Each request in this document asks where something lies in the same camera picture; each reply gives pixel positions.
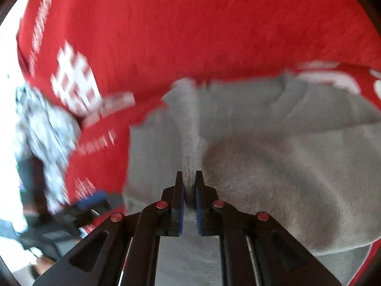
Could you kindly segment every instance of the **red shirt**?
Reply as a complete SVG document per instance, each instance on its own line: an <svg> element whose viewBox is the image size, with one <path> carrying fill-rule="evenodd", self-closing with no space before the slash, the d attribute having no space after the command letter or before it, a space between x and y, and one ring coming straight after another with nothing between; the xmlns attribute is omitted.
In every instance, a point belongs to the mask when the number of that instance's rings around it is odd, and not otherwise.
<svg viewBox="0 0 381 286"><path fill-rule="evenodd" d="M29 0L18 53L32 86L86 117L65 179L71 202L121 192L129 126L177 79L276 74L315 59L381 68L380 36L356 0ZM380 107L367 68L337 68Z"/></svg>

